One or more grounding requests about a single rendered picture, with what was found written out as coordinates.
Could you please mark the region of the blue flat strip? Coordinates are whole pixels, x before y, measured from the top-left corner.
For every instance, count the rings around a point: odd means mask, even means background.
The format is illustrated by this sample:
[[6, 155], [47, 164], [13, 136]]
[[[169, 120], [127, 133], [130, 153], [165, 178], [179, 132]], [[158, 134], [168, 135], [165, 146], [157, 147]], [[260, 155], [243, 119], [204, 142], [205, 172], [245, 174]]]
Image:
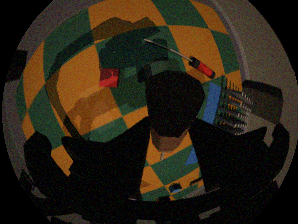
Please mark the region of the blue flat strip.
[[[214, 123], [214, 117], [216, 117], [218, 104], [220, 104], [220, 101], [218, 101], [220, 100], [220, 96], [221, 87], [218, 87], [218, 85], [213, 84], [212, 81], [210, 81], [208, 101], [206, 101], [206, 108], [204, 111], [204, 120], [206, 123]], [[186, 161], [185, 165], [194, 164], [197, 163], [197, 161], [196, 152], [194, 152], [194, 148], [192, 148], [192, 151], [190, 151], [190, 155], [188, 157], [188, 161]]]

